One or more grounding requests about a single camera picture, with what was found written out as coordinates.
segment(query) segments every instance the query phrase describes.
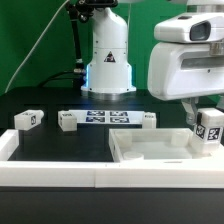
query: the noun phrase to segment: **cable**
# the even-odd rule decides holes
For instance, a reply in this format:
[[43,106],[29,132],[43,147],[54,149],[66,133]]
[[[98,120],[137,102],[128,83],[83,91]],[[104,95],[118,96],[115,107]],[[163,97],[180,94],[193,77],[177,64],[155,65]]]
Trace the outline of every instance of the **cable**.
[[43,84],[41,86],[38,85],[38,87],[43,87],[46,83],[50,82],[50,81],[58,81],[58,80],[74,80],[74,79],[79,79],[80,77],[73,77],[73,78],[52,78],[52,79],[48,79],[45,82],[43,82]]
[[[129,4],[128,7],[128,36],[129,36],[129,29],[130,29],[130,20],[131,20],[131,4]],[[127,40],[127,57],[128,57],[128,45],[129,45],[129,40]]]
[[30,50],[30,52],[28,53],[28,55],[25,57],[25,59],[23,60],[23,62],[20,64],[20,66],[16,69],[15,73],[13,74],[12,78],[10,79],[6,89],[5,89],[5,93],[7,93],[9,91],[9,88],[12,84],[12,82],[14,81],[14,79],[16,78],[16,76],[18,75],[19,71],[21,70],[21,68],[25,65],[25,63],[27,62],[27,60],[29,59],[29,57],[32,55],[32,53],[34,52],[34,50],[36,49],[37,45],[40,43],[40,41],[42,40],[43,36],[45,35],[45,33],[48,31],[49,27],[51,26],[51,24],[54,22],[55,18],[57,17],[57,15],[59,14],[59,12],[62,10],[62,8],[69,2],[70,0],[66,0],[60,7],[59,9],[56,11],[56,13],[54,14],[54,16],[52,17],[52,19],[50,20],[50,22],[48,23],[48,25],[46,26],[46,28],[44,29],[44,31],[42,32],[42,34],[40,35],[40,37],[38,38],[38,40],[36,41],[36,43],[34,44],[34,46],[32,47],[32,49]]
[[45,85],[45,83],[47,83],[49,80],[54,79],[61,75],[66,75],[66,74],[74,74],[74,71],[64,71],[64,72],[56,73],[55,75],[52,75],[52,76],[48,77],[46,80],[42,81],[40,84],[38,84],[37,87],[43,87]]

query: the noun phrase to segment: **warning label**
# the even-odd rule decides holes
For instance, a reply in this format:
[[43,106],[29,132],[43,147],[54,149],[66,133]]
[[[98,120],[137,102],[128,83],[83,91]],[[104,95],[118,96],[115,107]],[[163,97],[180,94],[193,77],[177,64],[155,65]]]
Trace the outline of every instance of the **warning label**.
[[115,59],[114,59],[114,56],[112,54],[112,52],[110,51],[109,54],[107,55],[107,57],[105,58],[104,62],[113,62],[115,63]]

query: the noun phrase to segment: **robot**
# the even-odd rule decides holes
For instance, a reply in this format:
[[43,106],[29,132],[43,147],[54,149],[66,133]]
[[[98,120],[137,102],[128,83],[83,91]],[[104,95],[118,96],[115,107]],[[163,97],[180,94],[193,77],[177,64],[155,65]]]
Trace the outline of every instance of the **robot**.
[[186,122],[194,125],[192,147],[210,153],[220,145],[223,113],[197,109],[200,96],[224,92],[224,0],[170,0],[187,12],[156,25],[148,89],[161,100],[181,99]]
[[117,0],[79,0],[76,3],[81,22],[93,19],[93,57],[87,65],[86,83],[81,87],[84,96],[118,100],[136,91],[132,86],[132,67],[127,61],[128,26],[110,9],[117,4]]

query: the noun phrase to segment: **marker block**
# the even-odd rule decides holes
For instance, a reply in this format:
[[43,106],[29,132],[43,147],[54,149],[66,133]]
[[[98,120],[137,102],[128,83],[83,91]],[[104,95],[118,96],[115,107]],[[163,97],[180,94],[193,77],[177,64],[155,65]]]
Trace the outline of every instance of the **marker block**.
[[194,127],[191,146],[196,153],[208,154],[217,150],[223,133],[224,114],[214,108],[198,110],[199,121]]
[[15,129],[28,131],[31,128],[41,124],[44,116],[42,110],[27,110],[14,116]]
[[63,131],[76,131],[77,130],[77,118],[70,111],[58,112],[58,124]]

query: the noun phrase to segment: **small white cube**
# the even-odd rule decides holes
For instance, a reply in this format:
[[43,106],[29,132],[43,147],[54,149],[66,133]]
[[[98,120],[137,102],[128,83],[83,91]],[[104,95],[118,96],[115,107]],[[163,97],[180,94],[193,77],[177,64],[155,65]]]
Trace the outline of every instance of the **small white cube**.
[[70,111],[58,112],[58,124],[63,131],[76,131],[77,130],[77,118]]
[[27,110],[14,116],[15,129],[28,131],[41,124],[44,116],[42,110]]
[[142,128],[151,129],[156,128],[156,114],[150,112],[144,112],[142,117]]

